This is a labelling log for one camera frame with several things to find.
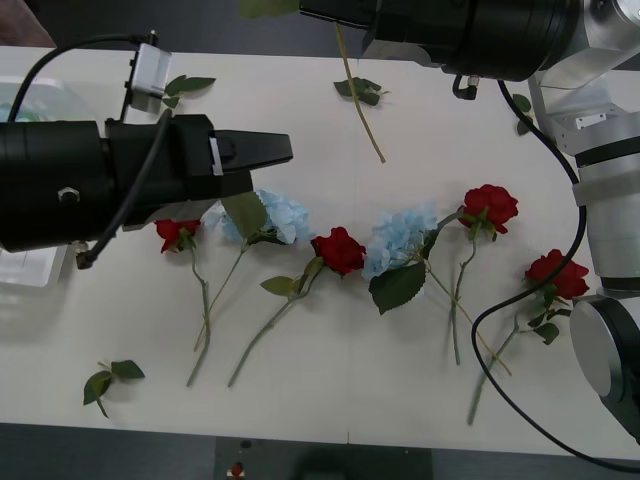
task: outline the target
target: flower stem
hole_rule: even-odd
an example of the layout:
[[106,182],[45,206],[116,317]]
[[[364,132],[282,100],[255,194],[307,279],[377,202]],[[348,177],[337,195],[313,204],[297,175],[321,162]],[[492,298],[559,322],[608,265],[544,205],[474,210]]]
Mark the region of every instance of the flower stem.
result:
[[[507,339],[504,341],[500,349],[498,349],[498,353],[496,353],[496,357],[492,358],[487,368],[489,371],[495,366],[496,358],[500,358],[500,355],[504,353],[507,349],[511,341],[515,338],[516,334],[519,333],[520,327],[518,326],[518,315],[516,314],[515,319],[513,321],[513,331],[509,334]],[[476,413],[478,411],[478,404],[480,403],[480,397],[482,396],[482,388],[484,384],[487,382],[487,375],[483,372],[480,381],[478,382],[478,386],[476,387],[476,391],[473,394],[473,401],[471,402],[471,409],[469,410],[469,415],[467,416],[467,424],[469,426],[473,425],[473,421],[476,418]]]
[[204,346],[202,347],[202,352],[200,352],[200,356],[198,357],[198,361],[196,362],[196,366],[193,368],[191,372],[191,376],[187,381],[187,387],[191,387],[196,377],[198,376],[198,372],[200,371],[200,367],[202,367],[202,362],[204,362],[205,357],[207,356],[207,352],[209,351],[209,345],[211,344],[211,322],[210,322],[210,310],[209,310],[209,284],[205,281],[204,278],[200,276],[198,271],[196,270],[196,252],[194,248],[190,248],[191,252],[191,270],[193,271],[193,275],[200,282],[200,287],[202,289],[202,312],[204,317]]
[[258,332],[258,334],[253,338],[253,340],[251,340],[251,343],[242,354],[242,358],[240,358],[240,362],[238,363],[238,366],[234,370],[233,375],[231,376],[231,380],[229,380],[229,383],[227,384],[228,388],[233,387],[233,385],[236,383],[236,380],[238,379],[238,375],[240,375],[240,371],[242,370],[242,367],[247,361],[247,358],[249,358],[249,354],[251,353],[251,350],[253,350],[253,347],[256,346],[256,344],[260,341],[260,339],[264,337],[269,330],[275,327],[276,323],[278,323],[278,321],[282,318],[282,315],[285,313],[287,308],[289,308],[298,300],[302,300],[307,295],[309,295],[309,292],[311,292],[311,287],[313,287],[313,283],[316,281],[316,278],[320,276],[320,273],[324,270],[324,267],[325,266],[323,265],[320,268],[320,270],[318,270],[318,272],[315,274],[315,276],[309,280],[306,290],[300,295],[298,295],[297,297],[289,298],[289,300],[287,300],[287,303],[285,303],[282,306],[282,308],[280,308],[280,310],[278,310],[276,314],[269,319],[269,321],[264,325],[264,327],[262,327],[262,329]]
[[[427,271],[429,272],[429,275],[431,275],[431,277],[436,281],[436,283],[444,291],[444,293],[446,293],[449,296],[449,298],[455,302],[456,306],[460,309],[460,311],[463,313],[465,318],[469,321],[471,325],[473,325],[473,320],[471,319],[471,316],[469,315],[469,313],[464,309],[462,305],[460,305],[460,302],[458,302],[458,300],[455,299],[453,294],[447,289],[447,287],[444,286],[444,283],[442,283],[442,281],[436,276],[436,274],[433,273],[433,270],[431,270],[431,263],[429,262],[429,260],[425,259],[425,262],[427,264]],[[486,348],[487,351],[491,354],[491,356],[498,363],[500,363],[500,365],[502,365],[502,367],[509,374],[509,376],[512,376],[513,374],[511,373],[511,370],[509,370],[509,367],[507,367],[507,365],[502,360],[500,360],[500,358],[498,358],[495,352],[491,350],[491,348],[489,348],[489,345],[487,345],[487,342],[484,341],[484,338],[482,338],[482,335],[480,335],[480,332],[478,332],[478,338],[480,339],[480,342],[482,343],[484,348]]]
[[476,257],[476,251],[478,249],[478,245],[476,243],[476,239],[473,239],[473,253],[467,259],[466,262],[460,264],[460,274],[458,275],[458,282],[456,283],[456,290],[453,296],[455,297],[455,301],[451,299],[451,329],[453,331],[453,351],[456,355],[456,365],[460,365],[460,349],[458,348],[458,309],[456,307],[456,301],[460,301],[460,289],[462,287],[462,278],[464,277],[464,271],[467,269],[472,260]]
[[347,72],[347,80],[349,82],[349,88],[351,89],[351,97],[353,98],[353,103],[356,105],[356,110],[358,111],[358,115],[360,116],[360,120],[362,120],[362,125],[364,125],[364,129],[367,131],[367,135],[369,135],[369,140],[371,140],[371,144],[375,149],[376,153],[380,157],[380,161],[382,163],[387,163],[387,159],[384,158],[382,150],[378,147],[378,143],[376,139],[373,137],[373,132],[371,128],[369,128],[369,124],[367,123],[367,119],[362,112],[362,107],[360,106],[360,100],[358,99],[358,94],[356,93],[356,87],[353,84],[353,77],[351,76],[351,68],[349,68],[349,58],[347,57],[347,47],[344,43],[344,38],[342,36],[342,30],[340,29],[340,25],[336,23],[336,34],[338,35],[338,44],[340,45],[340,54],[342,55],[342,61],[344,62],[344,69]]
[[[220,294],[222,293],[222,290],[224,290],[224,287],[226,287],[227,283],[229,283],[229,279],[231,278],[231,275],[233,275],[233,272],[236,270],[236,267],[240,263],[242,256],[246,253],[247,250],[248,250],[248,247],[247,248],[243,247],[240,250],[240,255],[238,255],[238,258],[236,258],[236,261],[233,264],[233,267],[231,267],[231,271],[229,272],[229,274],[227,275],[227,278],[225,278],[224,282],[222,283],[222,286],[220,287],[220,290],[218,290],[218,293],[216,294],[215,298],[211,302],[211,305],[209,305],[209,315],[211,315],[211,311],[213,310],[213,306],[216,304],[216,300],[218,300],[218,298],[220,297]],[[204,336],[205,328],[206,328],[205,322],[203,322],[202,328],[200,329],[200,334],[198,335],[198,340],[196,340],[196,344],[193,347],[194,352],[197,352],[198,348],[200,347],[200,343],[202,342],[202,337]]]
[[245,362],[247,361],[247,358],[249,358],[249,354],[253,350],[253,347],[256,346],[256,344],[260,341],[260,339],[262,337],[264,337],[269,330],[271,330],[273,327],[275,327],[276,323],[278,323],[278,320],[280,320],[280,318],[282,318],[282,315],[287,310],[287,308],[289,308],[296,300],[299,300],[299,298],[298,299],[288,300],[287,303],[285,303],[282,306],[282,308],[280,308],[280,310],[278,310],[276,312],[276,314],[269,319],[269,321],[264,325],[264,327],[262,327],[262,329],[258,332],[258,334],[255,337],[253,337],[253,340],[251,340],[251,343],[249,344],[247,349],[242,354],[242,358],[240,358],[240,362],[238,363],[238,366],[233,371],[233,375],[231,376],[231,380],[229,380],[229,383],[227,384],[228,388],[233,387],[233,385],[236,383],[236,380],[238,379],[238,375],[240,375],[240,371],[242,370],[242,367],[244,366]]

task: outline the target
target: rose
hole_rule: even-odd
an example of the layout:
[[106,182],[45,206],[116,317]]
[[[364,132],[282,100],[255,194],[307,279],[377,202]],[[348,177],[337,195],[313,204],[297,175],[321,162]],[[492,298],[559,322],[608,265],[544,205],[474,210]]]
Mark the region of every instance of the rose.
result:
[[[531,264],[525,276],[536,282],[541,282],[553,272],[562,262],[564,256],[560,250],[551,250],[545,257],[542,256]],[[571,300],[574,297],[584,295],[589,290],[584,276],[589,273],[589,269],[571,261],[562,269],[562,272],[551,282],[556,287],[555,295]]]
[[173,220],[158,220],[156,223],[156,231],[161,238],[164,239],[161,253],[171,250],[181,252],[185,248],[189,248],[193,243],[193,236],[200,228],[200,220],[190,222],[174,222]]
[[344,227],[331,229],[331,236],[316,237],[311,240],[316,256],[340,275],[346,275],[364,267],[363,255],[367,249],[349,236]]
[[[464,197],[464,203],[460,207],[464,214],[475,218],[479,217],[486,209],[486,221],[502,234],[508,232],[504,224],[518,215],[516,208],[518,200],[509,195],[509,192],[502,187],[483,185],[480,188],[469,190]],[[468,218],[461,218],[460,223],[471,227],[475,222]]]

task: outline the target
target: black cable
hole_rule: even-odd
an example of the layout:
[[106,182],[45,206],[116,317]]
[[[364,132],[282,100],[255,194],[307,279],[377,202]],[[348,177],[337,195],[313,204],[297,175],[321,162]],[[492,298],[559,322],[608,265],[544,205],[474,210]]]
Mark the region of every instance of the black cable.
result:
[[36,62],[36,64],[31,67],[27,76],[24,77],[22,85],[20,85],[20,89],[18,90],[18,94],[16,95],[15,100],[13,101],[13,105],[11,105],[11,111],[9,112],[9,117],[7,122],[15,122],[16,118],[18,118],[18,112],[20,111],[20,107],[22,106],[22,102],[24,101],[24,97],[27,95],[27,90],[31,86],[31,83],[36,78],[40,70],[42,70],[45,65],[51,62],[54,58],[62,55],[63,53],[68,52],[69,50],[74,50],[76,48],[86,47],[88,45],[93,45],[95,43],[103,43],[103,42],[129,42],[134,45],[139,45],[140,43],[144,43],[148,37],[144,35],[97,35],[95,37],[89,37],[80,42],[72,43],[71,45],[67,45],[66,47],[59,47],[51,50],[44,57]]
[[[498,85],[500,86],[500,91],[502,92],[502,96],[509,104],[509,107],[511,108],[513,113],[518,117],[518,119],[521,122],[523,122],[529,128],[529,130],[531,130],[531,132],[533,132],[533,134],[536,137],[538,137],[538,139],[544,144],[544,146],[547,147],[551,151],[551,153],[558,159],[558,161],[562,165],[562,168],[571,179],[571,183],[573,184],[579,183],[578,176],[576,175],[575,171],[573,170],[573,168],[571,167],[567,159],[564,157],[562,152],[560,152],[558,147],[556,147],[554,143],[544,133],[538,130],[538,128],[533,124],[533,122],[529,120],[527,116],[520,111],[520,109],[516,106],[515,102],[511,98],[511,95],[509,94],[509,90],[507,90],[507,87],[504,84],[504,82],[498,81]],[[560,262],[560,265],[558,265],[558,267],[542,282],[534,285],[533,287],[525,290],[524,292],[518,295],[515,295],[514,297],[509,298],[508,300],[505,300],[504,302],[494,305],[493,307],[489,308],[488,310],[485,310],[482,314],[480,314],[480,316],[476,319],[476,321],[473,322],[473,327],[471,328],[471,343],[473,345],[473,351],[475,352],[478,362],[480,362],[480,366],[482,367],[482,370],[484,371],[489,381],[493,384],[495,389],[498,391],[500,396],[509,404],[511,408],[513,408],[516,411],[516,413],[518,413],[518,415],[524,418],[527,421],[527,423],[529,423],[529,425],[531,425],[539,433],[544,435],[548,440],[555,443],[558,447],[562,448],[563,450],[578,457],[579,459],[592,463],[599,467],[607,468],[609,470],[615,470],[617,472],[640,474],[640,468],[617,465],[615,463],[610,463],[610,462],[606,462],[606,461],[591,457],[587,454],[584,454],[582,452],[579,452],[578,450],[571,448],[570,446],[561,442],[556,437],[554,437],[549,432],[547,432],[544,428],[538,425],[529,415],[527,415],[520,407],[518,407],[518,405],[516,405],[515,402],[511,400],[511,398],[509,398],[509,395],[506,394],[506,392],[500,387],[500,385],[498,385],[498,382],[496,381],[495,378],[493,378],[493,375],[491,375],[489,368],[484,363],[484,360],[482,359],[482,355],[480,353],[480,349],[478,348],[478,341],[476,338],[476,335],[478,333],[478,328],[480,327],[480,324],[489,315],[505,307],[508,307],[509,305],[513,305],[514,303],[519,302],[520,300],[528,297],[529,295],[533,295],[534,293],[539,291],[541,288],[543,288],[545,285],[549,284],[569,264],[573,256],[576,254],[576,251],[580,247],[580,244],[582,243],[582,239],[584,238],[584,234],[587,227],[586,207],[584,206],[580,207],[579,213],[580,213],[580,218],[578,221],[578,231],[576,232],[575,239],[571,244],[571,248],[569,248],[567,255],[564,257],[562,262]]]
[[158,152],[162,147],[162,142],[166,137],[167,130],[169,129],[169,125],[171,123],[171,118],[171,109],[165,110],[160,117],[160,120],[158,121],[158,131],[156,132],[156,136],[153,139],[153,143],[151,144],[149,153],[147,153],[147,157],[144,159],[144,162],[140,167],[140,171],[131,184],[131,188],[127,192],[127,196],[120,204],[118,211],[113,216],[113,219],[111,220],[105,231],[102,233],[96,244],[93,246],[93,248],[87,252],[79,253],[76,257],[76,262],[79,269],[83,270],[91,267],[91,265],[98,258],[98,255],[100,255],[107,244],[115,236],[118,228],[120,228],[120,226],[126,221],[127,216],[131,212],[136,198],[138,197],[138,194],[140,193],[140,190],[142,189],[142,186],[147,179],[149,172],[151,171],[151,167],[153,166],[156,157],[158,156]]

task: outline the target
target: hydrangea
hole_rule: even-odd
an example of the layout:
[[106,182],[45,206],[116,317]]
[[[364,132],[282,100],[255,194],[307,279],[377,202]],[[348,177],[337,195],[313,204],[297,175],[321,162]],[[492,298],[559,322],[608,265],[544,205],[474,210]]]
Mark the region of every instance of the hydrangea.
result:
[[371,280],[390,268],[401,267],[423,245],[425,234],[436,228],[438,219],[433,202],[383,215],[380,225],[373,228],[362,276]]
[[[282,243],[291,244],[310,241],[315,237],[309,227],[309,211],[300,203],[289,200],[286,195],[258,190],[260,201],[267,210],[267,223],[262,227],[263,232],[276,231],[276,238]],[[207,230],[213,231],[219,222],[225,236],[232,242],[242,244],[244,239],[231,218],[217,207],[212,208],[203,218]]]

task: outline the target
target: loose leaf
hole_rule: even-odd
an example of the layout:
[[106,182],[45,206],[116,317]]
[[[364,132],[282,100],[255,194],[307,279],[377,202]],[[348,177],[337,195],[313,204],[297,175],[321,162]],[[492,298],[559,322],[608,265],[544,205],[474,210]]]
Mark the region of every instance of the loose leaf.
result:
[[527,325],[529,325],[531,328],[538,328],[543,320],[544,320],[544,313],[541,313],[536,318],[531,320]]
[[100,398],[111,385],[111,372],[102,371],[92,375],[84,385],[83,405],[89,405]]
[[371,80],[367,80],[366,78],[363,78],[362,80],[367,85],[367,87],[370,88],[371,90],[375,90],[376,92],[379,92],[380,90],[382,90],[382,87],[377,83],[374,83]]
[[259,234],[260,229],[267,223],[267,210],[256,192],[223,198],[222,206],[244,239]]
[[111,371],[120,378],[144,378],[144,373],[133,360],[111,362]]
[[516,130],[518,131],[518,135],[521,137],[529,133],[529,127],[527,127],[521,120],[518,120],[518,126],[516,127]]
[[215,78],[205,77],[187,77],[180,75],[178,78],[169,82],[165,87],[164,93],[169,97],[177,97],[185,93],[198,92],[213,85]]
[[240,0],[240,16],[258,18],[296,13],[300,0]]
[[553,341],[560,335],[560,330],[553,323],[545,323],[534,330],[538,335],[544,338],[545,345],[551,345]]
[[358,95],[358,100],[362,103],[366,103],[367,105],[371,105],[375,107],[378,103],[380,103],[380,95],[377,93],[362,93]]
[[551,312],[549,312],[549,315],[547,316],[547,320],[551,320],[553,317],[557,317],[558,315],[560,315],[562,317],[570,317],[571,316],[571,310],[566,309],[566,308],[560,308],[558,310],[551,310]]
[[411,301],[426,281],[424,262],[409,267],[387,270],[369,283],[369,292],[380,315]]
[[162,103],[173,110],[180,103],[180,97],[163,98]]
[[288,297],[294,289],[294,279],[289,277],[274,277],[260,284],[267,292],[280,297]]
[[531,102],[524,95],[519,95],[516,93],[513,96],[513,102],[516,104],[516,107],[518,107],[522,113],[529,113],[531,111]]

